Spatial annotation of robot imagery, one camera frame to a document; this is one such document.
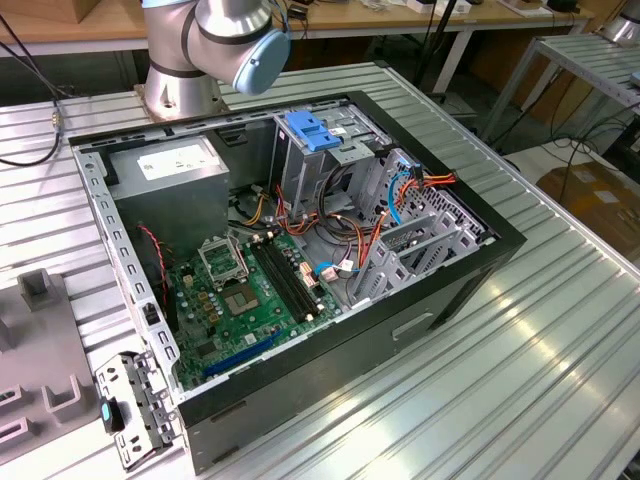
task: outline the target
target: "motherboard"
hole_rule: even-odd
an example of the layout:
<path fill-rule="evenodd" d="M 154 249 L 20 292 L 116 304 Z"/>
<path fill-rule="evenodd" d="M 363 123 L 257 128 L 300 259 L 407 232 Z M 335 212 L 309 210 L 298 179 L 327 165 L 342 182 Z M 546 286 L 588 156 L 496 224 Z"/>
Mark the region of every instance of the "motherboard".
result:
<path fill-rule="evenodd" d="M 179 381 L 192 389 L 340 315 L 291 237 L 203 245 L 168 271 L 175 288 Z"/>

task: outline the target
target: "blue drive bay latch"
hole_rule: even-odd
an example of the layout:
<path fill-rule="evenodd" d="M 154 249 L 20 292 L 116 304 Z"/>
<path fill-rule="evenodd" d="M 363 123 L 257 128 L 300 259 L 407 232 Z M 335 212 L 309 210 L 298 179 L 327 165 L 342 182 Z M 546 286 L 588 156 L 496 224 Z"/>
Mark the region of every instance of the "blue drive bay latch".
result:
<path fill-rule="evenodd" d="M 312 152 L 337 147 L 342 143 L 310 112 L 291 112 L 285 114 L 285 118 L 291 129 L 307 143 L 307 148 Z"/>

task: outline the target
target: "blue cable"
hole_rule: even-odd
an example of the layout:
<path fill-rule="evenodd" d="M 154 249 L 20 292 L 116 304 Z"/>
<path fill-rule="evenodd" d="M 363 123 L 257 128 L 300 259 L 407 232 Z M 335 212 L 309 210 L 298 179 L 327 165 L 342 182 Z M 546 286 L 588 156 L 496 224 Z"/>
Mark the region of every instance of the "blue cable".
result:
<path fill-rule="evenodd" d="M 284 21 L 283 27 L 287 30 L 287 38 L 291 40 L 291 28 L 289 27 L 289 16 L 286 11 L 282 9 L 278 0 L 269 0 L 271 5 L 275 5 L 275 7 L 280 10 L 280 15 L 282 16 L 282 20 Z"/>
<path fill-rule="evenodd" d="M 398 225 L 402 223 L 402 220 L 400 220 L 400 214 L 398 213 L 398 210 L 396 210 L 395 200 L 393 198 L 393 187 L 395 187 L 398 179 L 402 177 L 408 177 L 408 176 L 409 176 L 409 172 L 400 172 L 395 177 L 393 177 L 393 179 L 391 180 L 391 185 L 389 185 L 389 197 L 388 197 L 389 212 L 391 212 L 391 216 L 393 217 L 393 219 Z"/>
<path fill-rule="evenodd" d="M 326 270 L 327 268 L 331 268 L 333 266 L 334 265 L 331 262 L 322 262 L 318 264 L 318 266 L 313 270 L 313 273 L 315 273 L 316 275 L 320 275 L 323 270 Z"/>

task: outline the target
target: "white label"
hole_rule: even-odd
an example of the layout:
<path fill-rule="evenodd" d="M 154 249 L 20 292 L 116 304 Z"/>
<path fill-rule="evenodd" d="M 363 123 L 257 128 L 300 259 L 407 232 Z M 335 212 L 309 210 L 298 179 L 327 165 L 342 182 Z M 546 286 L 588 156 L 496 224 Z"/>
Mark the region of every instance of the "white label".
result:
<path fill-rule="evenodd" d="M 344 135 L 347 131 L 342 127 L 330 128 L 329 133 L 331 135 Z"/>
<path fill-rule="evenodd" d="M 620 201 L 609 190 L 600 190 L 599 192 L 593 192 L 593 193 L 595 193 L 598 196 L 598 198 L 602 200 L 604 203 L 617 203 Z"/>
<path fill-rule="evenodd" d="M 579 170 L 577 172 L 573 172 L 573 174 L 578 177 L 582 183 L 591 183 L 596 181 L 596 177 L 594 177 L 591 172 Z"/>
<path fill-rule="evenodd" d="M 342 262 L 340 262 L 338 268 L 340 270 L 344 270 L 345 272 L 350 272 L 353 269 L 353 261 L 345 258 Z"/>
<path fill-rule="evenodd" d="M 156 180 L 203 167 L 215 167 L 219 164 L 218 157 L 212 157 L 199 145 L 143 155 L 138 160 L 138 165 L 147 180 Z"/>

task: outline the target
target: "aluminum extrusion table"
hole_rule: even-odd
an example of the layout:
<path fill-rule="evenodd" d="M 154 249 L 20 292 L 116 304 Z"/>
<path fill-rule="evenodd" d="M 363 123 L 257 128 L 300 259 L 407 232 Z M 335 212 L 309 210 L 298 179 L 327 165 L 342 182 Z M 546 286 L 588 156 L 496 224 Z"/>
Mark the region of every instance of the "aluminum extrusion table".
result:
<path fill-rule="evenodd" d="M 528 241 L 448 324 L 201 478 L 615 478 L 640 448 L 640 273 L 390 69 L 293 72 L 261 97 L 224 93 L 241 107 L 352 89 Z M 64 113 L 68 135 L 149 122 L 133 93 Z M 0 154 L 41 155 L 50 117 L 50 104 L 0 109 Z M 43 165 L 0 168 L 0 284 L 62 273 L 91 367 L 135 349 L 66 140 Z M 0 478 L 45 476 L 125 475 L 96 421 L 0 467 Z M 179 446 L 130 475 L 190 477 Z"/>
<path fill-rule="evenodd" d="M 640 71 L 640 46 L 620 47 L 596 34 L 534 38 L 493 106 L 480 135 L 483 140 L 487 141 L 493 133 L 498 119 L 538 54 L 551 60 L 552 65 L 543 74 L 523 109 L 542 93 L 558 68 L 564 68 L 602 92 L 606 95 L 604 100 L 609 97 L 623 107 L 640 102 L 640 88 L 629 81 L 632 73 Z M 602 106 L 603 103 L 598 102 L 594 112 Z M 640 106 L 633 110 L 640 113 Z"/>

